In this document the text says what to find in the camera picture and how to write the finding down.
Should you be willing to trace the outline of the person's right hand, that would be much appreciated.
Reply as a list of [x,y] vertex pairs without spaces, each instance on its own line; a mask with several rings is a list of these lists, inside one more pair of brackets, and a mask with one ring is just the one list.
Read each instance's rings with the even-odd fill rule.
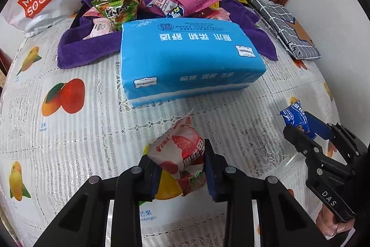
[[334,214],[323,204],[315,223],[324,236],[331,238],[338,233],[350,231],[354,228],[355,219],[346,223],[337,222]]

